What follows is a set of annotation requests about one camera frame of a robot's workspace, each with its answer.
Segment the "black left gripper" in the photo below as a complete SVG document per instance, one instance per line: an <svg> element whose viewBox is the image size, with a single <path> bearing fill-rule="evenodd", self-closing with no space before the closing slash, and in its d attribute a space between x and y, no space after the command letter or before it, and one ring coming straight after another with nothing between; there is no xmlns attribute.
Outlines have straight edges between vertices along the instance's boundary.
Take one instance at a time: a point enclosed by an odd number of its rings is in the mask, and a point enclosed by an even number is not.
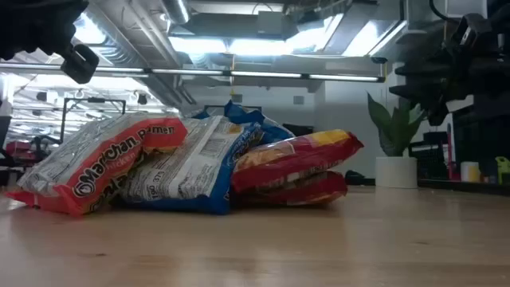
<svg viewBox="0 0 510 287"><path fill-rule="evenodd" d="M0 0L0 59L40 49L60 55L61 71L78 84L87 84L99 58L83 44L74 45L74 22L88 0Z"/></svg>

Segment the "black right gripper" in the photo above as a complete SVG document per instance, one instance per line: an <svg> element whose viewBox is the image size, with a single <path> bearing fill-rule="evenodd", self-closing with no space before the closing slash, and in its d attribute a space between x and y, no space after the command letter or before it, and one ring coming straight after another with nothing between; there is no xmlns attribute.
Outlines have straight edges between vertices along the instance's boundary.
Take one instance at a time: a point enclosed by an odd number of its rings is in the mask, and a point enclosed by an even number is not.
<svg viewBox="0 0 510 287"><path fill-rule="evenodd" d="M510 11L497 11L489 18L464 15L451 48L451 62L412 61L395 70L404 77L449 77L447 85L397 85L390 92L419 104L431 126L443 123L447 102L468 96L482 116L510 114Z"/></svg>

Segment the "red Maruchan ramen pack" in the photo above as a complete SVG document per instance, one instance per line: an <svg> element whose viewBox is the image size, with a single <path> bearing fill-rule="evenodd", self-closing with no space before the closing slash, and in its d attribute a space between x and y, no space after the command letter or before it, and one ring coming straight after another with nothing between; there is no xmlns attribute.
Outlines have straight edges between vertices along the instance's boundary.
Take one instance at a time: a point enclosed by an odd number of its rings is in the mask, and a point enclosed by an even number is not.
<svg viewBox="0 0 510 287"><path fill-rule="evenodd" d="M354 134L341 129L261 145L237 161L231 185L237 193L280 187L336 167L363 147Z"/></svg>
<svg viewBox="0 0 510 287"><path fill-rule="evenodd" d="M310 206L329 204L347 194L342 174L322 171L270 189L252 189L236 193L238 206Z"/></svg>

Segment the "blue Maruchan ramen pack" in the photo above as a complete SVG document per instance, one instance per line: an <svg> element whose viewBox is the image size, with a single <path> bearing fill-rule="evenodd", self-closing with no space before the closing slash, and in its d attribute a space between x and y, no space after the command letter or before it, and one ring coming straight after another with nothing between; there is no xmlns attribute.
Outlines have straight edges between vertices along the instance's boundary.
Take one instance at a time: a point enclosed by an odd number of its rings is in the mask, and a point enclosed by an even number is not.
<svg viewBox="0 0 510 287"><path fill-rule="evenodd" d="M276 121L269 119L259 110L246 112L242 105L235 104L231 100L224 105L224 108L223 116L235 124L259 123L261 126L259 145L271 144L295 137L289 130ZM195 119L204 119L209 116L204 108L200 112L191 113L191 117Z"/></svg>
<svg viewBox="0 0 510 287"><path fill-rule="evenodd" d="M230 180L237 160L261 136L257 122L225 116L182 121L188 131L172 153L152 155L130 171L116 203L147 210L230 212Z"/></svg>

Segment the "green snake plant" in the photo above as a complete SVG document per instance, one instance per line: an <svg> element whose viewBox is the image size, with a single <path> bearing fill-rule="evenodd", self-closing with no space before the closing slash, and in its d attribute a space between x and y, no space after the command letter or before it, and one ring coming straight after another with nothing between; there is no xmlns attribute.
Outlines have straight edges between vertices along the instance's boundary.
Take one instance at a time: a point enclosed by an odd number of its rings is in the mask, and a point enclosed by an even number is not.
<svg viewBox="0 0 510 287"><path fill-rule="evenodd" d="M426 118L426 111L420 104L400 98L393 112L367 94L368 112L378 129L379 145L388 157L403 157L411 140L417 133L421 122Z"/></svg>

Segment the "red pole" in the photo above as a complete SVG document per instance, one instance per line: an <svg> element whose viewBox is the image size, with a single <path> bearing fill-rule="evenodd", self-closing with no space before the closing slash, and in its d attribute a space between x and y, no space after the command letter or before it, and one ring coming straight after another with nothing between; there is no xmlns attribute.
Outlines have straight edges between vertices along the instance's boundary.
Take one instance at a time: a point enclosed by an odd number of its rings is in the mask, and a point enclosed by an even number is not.
<svg viewBox="0 0 510 287"><path fill-rule="evenodd" d="M448 172L449 180L455 180L455 162L453 159L453 129L451 124L447 124L447 154L448 154Z"/></svg>

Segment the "black shelving unit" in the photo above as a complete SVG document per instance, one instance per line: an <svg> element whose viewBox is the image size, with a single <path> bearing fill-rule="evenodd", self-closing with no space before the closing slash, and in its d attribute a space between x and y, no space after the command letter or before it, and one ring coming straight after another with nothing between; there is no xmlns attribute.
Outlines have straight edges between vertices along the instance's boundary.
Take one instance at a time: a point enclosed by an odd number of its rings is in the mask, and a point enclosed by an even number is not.
<svg viewBox="0 0 510 287"><path fill-rule="evenodd" d="M510 114L479 115L473 106L453 113L453 137L458 164L478 162L479 183L464 183L468 192L510 197L510 182L500 185L495 158L510 160Z"/></svg>

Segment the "black crate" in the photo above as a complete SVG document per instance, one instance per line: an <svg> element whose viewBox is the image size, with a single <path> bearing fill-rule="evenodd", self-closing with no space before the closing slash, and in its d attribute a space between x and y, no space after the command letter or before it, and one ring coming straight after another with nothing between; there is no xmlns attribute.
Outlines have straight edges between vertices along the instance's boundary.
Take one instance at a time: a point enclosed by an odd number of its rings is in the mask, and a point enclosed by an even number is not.
<svg viewBox="0 0 510 287"><path fill-rule="evenodd" d="M426 132L422 141L410 144L409 156L417 160L419 179L449 179L444 152L447 145L447 132Z"/></svg>

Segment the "white and yellow roll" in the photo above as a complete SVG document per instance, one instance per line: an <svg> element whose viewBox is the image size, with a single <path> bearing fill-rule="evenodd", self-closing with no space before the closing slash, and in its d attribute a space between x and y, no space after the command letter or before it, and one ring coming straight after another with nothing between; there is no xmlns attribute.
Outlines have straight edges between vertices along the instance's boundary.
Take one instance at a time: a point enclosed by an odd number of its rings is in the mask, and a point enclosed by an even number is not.
<svg viewBox="0 0 510 287"><path fill-rule="evenodd" d="M461 163L461 181L467 183L479 183L481 181L481 171L478 162Z"/></svg>

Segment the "white plant pot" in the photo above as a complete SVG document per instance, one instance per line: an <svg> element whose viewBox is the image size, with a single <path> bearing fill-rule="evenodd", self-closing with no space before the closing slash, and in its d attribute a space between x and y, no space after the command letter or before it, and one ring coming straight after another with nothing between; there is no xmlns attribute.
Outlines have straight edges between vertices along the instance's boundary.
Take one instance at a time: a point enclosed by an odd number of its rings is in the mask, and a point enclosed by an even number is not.
<svg viewBox="0 0 510 287"><path fill-rule="evenodd" d="M377 157L375 186L414 189L418 187L418 161L412 157Z"/></svg>

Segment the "green plastic object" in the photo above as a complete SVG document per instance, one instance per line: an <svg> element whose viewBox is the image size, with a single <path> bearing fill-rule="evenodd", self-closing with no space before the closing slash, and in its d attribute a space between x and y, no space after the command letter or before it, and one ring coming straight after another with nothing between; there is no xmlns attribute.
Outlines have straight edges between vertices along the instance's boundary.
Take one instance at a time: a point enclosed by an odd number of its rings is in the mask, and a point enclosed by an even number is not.
<svg viewBox="0 0 510 287"><path fill-rule="evenodd" d="M497 179L500 185L510 182L510 160L503 156L495 158L497 164Z"/></svg>

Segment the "black monitor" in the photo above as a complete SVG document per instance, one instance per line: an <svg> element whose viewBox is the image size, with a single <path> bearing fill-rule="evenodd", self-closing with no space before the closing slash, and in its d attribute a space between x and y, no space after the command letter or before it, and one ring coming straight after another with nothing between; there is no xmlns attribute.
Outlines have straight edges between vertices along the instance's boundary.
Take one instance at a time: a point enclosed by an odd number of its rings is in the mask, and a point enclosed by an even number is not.
<svg viewBox="0 0 510 287"><path fill-rule="evenodd" d="M314 132L313 126L283 124L283 127L289 130L294 136L305 136Z"/></svg>

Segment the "long LED light bar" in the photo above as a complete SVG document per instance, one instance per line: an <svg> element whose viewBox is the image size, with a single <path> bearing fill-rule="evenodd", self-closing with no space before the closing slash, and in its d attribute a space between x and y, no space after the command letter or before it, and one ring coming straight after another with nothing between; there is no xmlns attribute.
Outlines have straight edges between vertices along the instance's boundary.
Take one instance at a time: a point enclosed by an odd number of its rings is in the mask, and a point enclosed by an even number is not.
<svg viewBox="0 0 510 287"><path fill-rule="evenodd" d="M151 77L156 75L179 75L179 76L213 76L213 77L262 77L291 80L312 81L348 81L348 82L374 82L382 83L385 77L358 76L358 75L331 75L314 73L279 73L279 72L255 72L255 71L229 71L212 69L151 69L151 68L125 68L98 66L94 72L86 72L84 75L78 72L66 72L59 65L29 64L0 62L0 71L9 73L64 73L74 79L76 83L86 84L92 77Z"/></svg>

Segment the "silver ventilation duct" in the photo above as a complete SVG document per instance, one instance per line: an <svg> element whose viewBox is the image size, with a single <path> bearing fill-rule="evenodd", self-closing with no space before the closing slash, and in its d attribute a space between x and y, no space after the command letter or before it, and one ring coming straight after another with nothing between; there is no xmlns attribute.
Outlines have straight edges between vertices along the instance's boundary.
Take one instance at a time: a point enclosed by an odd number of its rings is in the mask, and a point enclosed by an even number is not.
<svg viewBox="0 0 510 287"><path fill-rule="evenodd" d="M176 25L188 23L190 12L187 0L160 0L165 15Z"/></svg>

